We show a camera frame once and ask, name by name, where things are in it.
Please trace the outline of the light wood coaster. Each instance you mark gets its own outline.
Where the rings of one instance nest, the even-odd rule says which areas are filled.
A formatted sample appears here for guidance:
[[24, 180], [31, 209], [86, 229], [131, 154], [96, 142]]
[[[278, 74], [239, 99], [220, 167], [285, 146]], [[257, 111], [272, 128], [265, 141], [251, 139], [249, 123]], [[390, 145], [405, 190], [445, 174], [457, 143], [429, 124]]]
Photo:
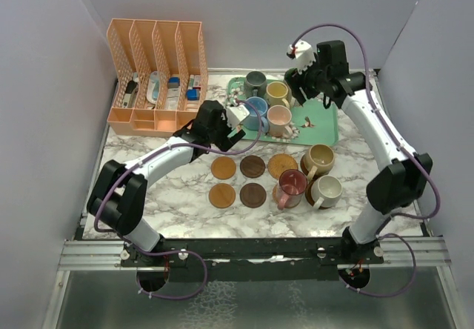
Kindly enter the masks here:
[[234, 188], [226, 183], [214, 185], [209, 192], [210, 203], [217, 208], [230, 207], [236, 199]]
[[236, 163], [227, 156], [220, 156], [211, 164], [211, 173], [220, 180], [230, 179], [236, 173]]

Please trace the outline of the green floral tray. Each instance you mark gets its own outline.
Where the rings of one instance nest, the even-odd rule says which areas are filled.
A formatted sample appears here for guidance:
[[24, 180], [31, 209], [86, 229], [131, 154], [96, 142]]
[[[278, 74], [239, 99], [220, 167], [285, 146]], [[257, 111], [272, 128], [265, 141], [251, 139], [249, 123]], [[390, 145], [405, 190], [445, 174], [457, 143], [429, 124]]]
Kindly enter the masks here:
[[[243, 94], [243, 76], [232, 77], [227, 84], [226, 102], [234, 99], [245, 100]], [[270, 134], [262, 134], [259, 139], [262, 142], [285, 143], [308, 145], [326, 144], [333, 146], [338, 142], [338, 111], [334, 104], [328, 109], [324, 108], [319, 99], [306, 101], [303, 106], [297, 102], [290, 109], [292, 113], [291, 128], [292, 136], [288, 138], [276, 138]], [[257, 131], [241, 127], [246, 135], [244, 140], [252, 141], [257, 136]]]

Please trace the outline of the blue mug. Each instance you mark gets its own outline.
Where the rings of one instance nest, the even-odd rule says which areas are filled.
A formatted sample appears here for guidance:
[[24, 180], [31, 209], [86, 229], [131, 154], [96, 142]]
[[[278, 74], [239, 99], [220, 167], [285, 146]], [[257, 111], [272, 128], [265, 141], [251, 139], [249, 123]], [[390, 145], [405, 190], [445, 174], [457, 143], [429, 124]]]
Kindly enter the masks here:
[[250, 115], [244, 120], [243, 125], [248, 130], [258, 131], [262, 128], [262, 132], [267, 133], [270, 129], [267, 120], [267, 102], [261, 97], [253, 96], [245, 100], [244, 106]]

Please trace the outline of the light pink mug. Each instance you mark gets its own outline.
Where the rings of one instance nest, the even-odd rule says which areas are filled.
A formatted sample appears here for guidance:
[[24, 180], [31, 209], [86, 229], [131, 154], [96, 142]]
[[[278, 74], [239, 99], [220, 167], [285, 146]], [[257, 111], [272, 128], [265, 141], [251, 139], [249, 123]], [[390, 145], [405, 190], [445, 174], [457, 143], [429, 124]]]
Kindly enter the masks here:
[[267, 120], [271, 136], [285, 139], [291, 138], [293, 134], [293, 129], [290, 126], [292, 113], [287, 107], [282, 105], [272, 106], [267, 111]]

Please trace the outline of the dark walnut coaster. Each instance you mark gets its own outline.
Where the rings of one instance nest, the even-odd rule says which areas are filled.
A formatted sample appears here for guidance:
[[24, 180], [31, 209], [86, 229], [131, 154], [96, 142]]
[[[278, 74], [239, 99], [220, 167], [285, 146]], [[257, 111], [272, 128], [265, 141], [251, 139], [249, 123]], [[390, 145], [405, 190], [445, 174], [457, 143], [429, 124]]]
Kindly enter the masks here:
[[243, 205], [257, 208], [265, 203], [267, 192], [260, 184], [249, 183], [241, 188], [239, 196]]
[[240, 162], [240, 171], [248, 178], [258, 178], [266, 170], [264, 160], [258, 156], [245, 156]]

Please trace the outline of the peach plastic file organizer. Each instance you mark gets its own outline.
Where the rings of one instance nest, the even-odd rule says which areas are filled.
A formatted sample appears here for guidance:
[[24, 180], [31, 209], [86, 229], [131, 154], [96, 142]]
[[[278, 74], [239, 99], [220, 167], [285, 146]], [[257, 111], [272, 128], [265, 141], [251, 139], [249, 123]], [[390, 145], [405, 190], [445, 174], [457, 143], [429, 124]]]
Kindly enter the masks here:
[[167, 137], [194, 119], [208, 84], [199, 21], [113, 19], [118, 78], [107, 122], [117, 135]]

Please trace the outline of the tan beige mug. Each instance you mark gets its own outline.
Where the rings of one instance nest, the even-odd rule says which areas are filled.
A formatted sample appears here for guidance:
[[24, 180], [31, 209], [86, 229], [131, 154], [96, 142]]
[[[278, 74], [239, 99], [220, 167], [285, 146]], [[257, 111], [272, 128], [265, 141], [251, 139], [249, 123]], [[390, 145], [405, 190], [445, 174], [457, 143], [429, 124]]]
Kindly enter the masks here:
[[313, 145], [307, 150], [304, 156], [312, 158], [315, 164], [318, 166], [318, 171], [314, 179], [328, 174], [333, 169], [335, 154], [333, 150], [325, 144]]

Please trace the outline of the woven rattan coaster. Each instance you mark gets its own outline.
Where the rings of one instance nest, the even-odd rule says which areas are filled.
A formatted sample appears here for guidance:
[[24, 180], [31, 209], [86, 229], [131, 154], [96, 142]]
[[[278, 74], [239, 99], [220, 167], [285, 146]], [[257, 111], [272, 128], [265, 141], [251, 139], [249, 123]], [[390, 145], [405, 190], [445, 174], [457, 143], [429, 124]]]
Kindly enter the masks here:
[[278, 204], [279, 203], [279, 184], [276, 184], [274, 187], [273, 187], [273, 201]]
[[298, 163], [291, 155], [278, 153], [270, 158], [267, 169], [274, 179], [279, 179], [284, 171], [298, 170]]

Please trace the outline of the red floral mug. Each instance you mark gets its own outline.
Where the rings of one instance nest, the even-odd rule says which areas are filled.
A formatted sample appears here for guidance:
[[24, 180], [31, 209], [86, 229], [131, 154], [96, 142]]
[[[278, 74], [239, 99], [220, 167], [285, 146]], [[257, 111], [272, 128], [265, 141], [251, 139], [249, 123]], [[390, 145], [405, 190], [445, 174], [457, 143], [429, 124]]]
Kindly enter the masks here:
[[307, 187], [307, 177], [299, 170], [284, 171], [279, 180], [279, 203], [277, 208], [295, 207], [301, 201]]

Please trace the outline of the white speckled mug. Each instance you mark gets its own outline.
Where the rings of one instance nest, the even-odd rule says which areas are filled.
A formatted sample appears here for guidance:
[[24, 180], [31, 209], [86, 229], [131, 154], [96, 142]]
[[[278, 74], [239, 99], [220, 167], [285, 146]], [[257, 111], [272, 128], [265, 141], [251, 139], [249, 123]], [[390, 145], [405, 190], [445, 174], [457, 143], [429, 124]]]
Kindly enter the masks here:
[[313, 207], [319, 209], [335, 206], [341, 198], [342, 191], [343, 187], [337, 178], [330, 175], [321, 176], [311, 187]]

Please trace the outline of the green mug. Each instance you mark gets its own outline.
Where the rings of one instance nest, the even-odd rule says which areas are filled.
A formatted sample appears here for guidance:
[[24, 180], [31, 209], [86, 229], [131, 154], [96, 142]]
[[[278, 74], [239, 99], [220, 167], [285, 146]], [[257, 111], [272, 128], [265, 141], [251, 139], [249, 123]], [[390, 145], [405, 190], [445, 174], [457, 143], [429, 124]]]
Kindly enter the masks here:
[[292, 84], [297, 84], [298, 79], [299, 79], [299, 74], [296, 68], [290, 68], [284, 74], [284, 80], [289, 86]]

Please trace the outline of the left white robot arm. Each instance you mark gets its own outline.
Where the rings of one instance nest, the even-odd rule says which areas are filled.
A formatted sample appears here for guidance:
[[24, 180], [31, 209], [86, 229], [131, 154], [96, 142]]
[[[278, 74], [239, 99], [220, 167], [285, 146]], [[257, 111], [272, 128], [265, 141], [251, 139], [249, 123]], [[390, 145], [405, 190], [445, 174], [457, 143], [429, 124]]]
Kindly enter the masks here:
[[242, 103], [224, 107], [216, 100], [207, 100], [196, 117], [162, 146], [131, 162], [106, 162], [87, 201], [96, 230], [114, 232], [138, 246], [138, 257], [146, 265], [157, 265], [164, 248], [159, 244], [162, 235], [143, 216], [148, 188], [203, 154], [230, 155], [230, 149], [245, 136], [243, 130], [234, 130], [249, 115]]

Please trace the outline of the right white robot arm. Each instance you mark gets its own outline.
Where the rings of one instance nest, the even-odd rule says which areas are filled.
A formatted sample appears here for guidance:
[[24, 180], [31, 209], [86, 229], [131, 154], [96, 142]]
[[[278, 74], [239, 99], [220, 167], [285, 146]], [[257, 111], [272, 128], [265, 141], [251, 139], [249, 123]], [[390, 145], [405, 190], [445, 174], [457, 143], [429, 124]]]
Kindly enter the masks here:
[[288, 47], [296, 63], [284, 80], [299, 104], [323, 96], [324, 106], [335, 104], [357, 127], [372, 151], [378, 174], [366, 187], [367, 205], [354, 223], [344, 229], [340, 254], [356, 263], [367, 254], [390, 218], [424, 192], [433, 167], [429, 154], [405, 144], [375, 98], [364, 73], [351, 73], [345, 45], [340, 40], [312, 47], [299, 40]]

